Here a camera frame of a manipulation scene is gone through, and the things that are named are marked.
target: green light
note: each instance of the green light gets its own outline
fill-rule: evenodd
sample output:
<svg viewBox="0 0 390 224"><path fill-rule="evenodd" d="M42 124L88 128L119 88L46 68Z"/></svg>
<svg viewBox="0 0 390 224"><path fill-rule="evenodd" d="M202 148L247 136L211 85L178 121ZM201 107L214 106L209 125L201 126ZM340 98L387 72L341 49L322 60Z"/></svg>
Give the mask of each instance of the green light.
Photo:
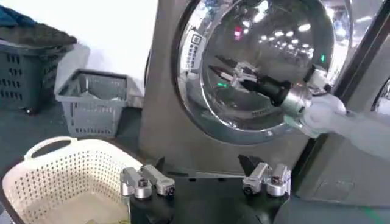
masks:
<svg viewBox="0 0 390 224"><path fill-rule="evenodd" d="M324 54L321 55L321 62L325 63L325 55Z"/></svg>
<svg viewBox="0 0 390 224"><path fill-rule="evenodd" d="M219 83L217 83L217 86L226 88L227 84L219 82Z"/></svg>

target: dark cloth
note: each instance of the dark cloth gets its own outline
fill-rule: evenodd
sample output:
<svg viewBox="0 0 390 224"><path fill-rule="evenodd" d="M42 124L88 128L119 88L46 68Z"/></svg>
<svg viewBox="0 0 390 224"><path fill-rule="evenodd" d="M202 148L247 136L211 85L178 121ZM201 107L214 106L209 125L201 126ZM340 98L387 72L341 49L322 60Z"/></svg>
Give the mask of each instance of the dark cloth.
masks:
<svg viewBox="0 0 390 224"><path fill-rule="evenodd" d="M0 5L0 26L32 27L35 24L36 22L32 18Z"/></svg>

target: label sticker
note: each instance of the label sticker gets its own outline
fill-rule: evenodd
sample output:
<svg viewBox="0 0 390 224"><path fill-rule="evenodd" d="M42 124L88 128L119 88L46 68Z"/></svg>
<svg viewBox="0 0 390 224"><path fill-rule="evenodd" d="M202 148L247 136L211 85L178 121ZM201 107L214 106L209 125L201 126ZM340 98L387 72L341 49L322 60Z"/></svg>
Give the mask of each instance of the label sticker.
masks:
<svg viewBox="0 0 390 224"><path fill-rule="evenodd" d="M201 34L193 30L188 32L182 49L181 69L187 71L199 69L205 43L206 38Z"/></svg>

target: white wall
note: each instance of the white wall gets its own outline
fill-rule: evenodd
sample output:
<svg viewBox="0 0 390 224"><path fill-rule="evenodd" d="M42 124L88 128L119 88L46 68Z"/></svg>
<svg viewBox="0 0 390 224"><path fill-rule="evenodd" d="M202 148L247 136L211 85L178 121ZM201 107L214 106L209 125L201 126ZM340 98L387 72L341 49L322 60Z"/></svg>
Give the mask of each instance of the white wall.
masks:
<svg viewBox="0 0 390 224"><path fill-rule="evenodd" d="M127 74L144 93L157 0L0 0L0 4L75 36L81 45L65 57L77 62L75 67ZM70 75L59 74L58 80Z"/></svg>

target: metal clamp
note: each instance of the metal clamp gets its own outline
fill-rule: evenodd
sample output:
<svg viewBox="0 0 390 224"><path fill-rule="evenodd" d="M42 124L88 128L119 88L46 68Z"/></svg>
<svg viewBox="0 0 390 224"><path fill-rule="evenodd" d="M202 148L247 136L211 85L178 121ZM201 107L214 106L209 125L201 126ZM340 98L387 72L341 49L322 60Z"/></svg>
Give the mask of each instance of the metal clamp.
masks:
<svg viewBox="0 0 390 224"><path fill-rule="evenodd" d="M123 197L134 195L135 198L144 200L152 196L152 184L133 167L125 168L121 172L121 193Z"/></svg>
<svg viewBox="0 0 390 224"><path fill-rule="evenodd" d="M154 166L142 166L140 173L142 177L152 182L152 184L156 187L158 195L172 197L175 194L175 181L172 178L164 176Z"/></svg>
<svg viewBox="0 0 390 224"><path fill-rule="evenodd" d="M286 165L278 164L272 175L267 163L259 163L250 176L243 179L243 191L246 195L258 194L263 184L267 193L274 197L281 197L285 193L290 194L291 171Z"/></svg>
<svg viewBox="0 0 390 224"><path fill-rule="evenodd" d="M266 163L259 163L250 176L243 179L243 191L246 195L258 194L261 191L263 180L267 177L269 166Z"/></svg>
<svg viewBox="0 0 390 224"><path fill-rule="evenodd" d="M271 196L281 197L285 193L290 195L291 171L286 165L278 164L266 185L267 193Z"/></svg>

